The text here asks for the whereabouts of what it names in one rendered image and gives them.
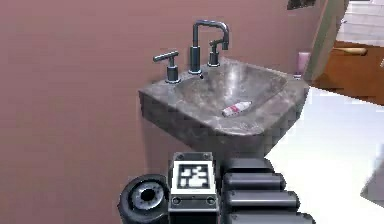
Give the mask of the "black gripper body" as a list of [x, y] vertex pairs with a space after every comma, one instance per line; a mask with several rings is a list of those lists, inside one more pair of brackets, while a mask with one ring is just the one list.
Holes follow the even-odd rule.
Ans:
[[168, 224], [169, 189], [160, 174], [146, 174], [131, 180], [119, 197], [122, 224]]

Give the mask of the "grey stone sink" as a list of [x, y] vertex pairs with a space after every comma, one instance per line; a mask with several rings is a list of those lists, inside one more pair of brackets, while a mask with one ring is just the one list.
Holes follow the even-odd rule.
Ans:
[[[309, 86], [291, 74], [222, 58], [201, 75], [154, 82], [139, 90], [144, 118], [196, 151], [263, 157], [299, 119]], [[222, 110], [251, 106], [234, 116]]]

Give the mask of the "dark metal faucet spout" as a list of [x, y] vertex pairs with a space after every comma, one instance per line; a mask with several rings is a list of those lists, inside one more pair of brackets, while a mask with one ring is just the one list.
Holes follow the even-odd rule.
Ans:
[[192, 46], [190, 47], [190, 57], [189, 57], [189, 70], [188, 73], [192, 75], [199, 75], [202, 73], [200, 68], [200, 46], [199, 46], [199, 27], [214, 27], [221, 29], [223, 32], [223, 43], [222, 49], [227, 50], [229, 48], [229, 27], [224, 22], [220, 21], [210, 21], [210, 20], [196, 20], [193, 24], [192, 32]]

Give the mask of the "pink cup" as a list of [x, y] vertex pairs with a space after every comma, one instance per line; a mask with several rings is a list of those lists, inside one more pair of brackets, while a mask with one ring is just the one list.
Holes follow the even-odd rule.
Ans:
[[310, 60], [311, 53], [306, 51], [300, 51], [297, 55], [296, 70], [294, 73], [295, 79], [300, 79], [306, 71], [307, 64]]

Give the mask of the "brown wooden door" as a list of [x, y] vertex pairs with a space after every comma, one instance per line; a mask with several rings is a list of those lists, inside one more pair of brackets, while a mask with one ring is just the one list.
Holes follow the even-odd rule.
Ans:
[[365, 56], [329, 53], [323, 72], [312, 86], [384, 106], [384, 47], [335, 41], [333, 48], [366, 48]]

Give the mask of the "dark framed picture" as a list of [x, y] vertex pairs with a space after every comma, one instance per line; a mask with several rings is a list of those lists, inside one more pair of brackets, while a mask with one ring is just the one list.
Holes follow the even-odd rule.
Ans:
[[315, 5], [316, 0], [288, 0], [287, 9], [294, 10], [299, 8], [311, 7]]

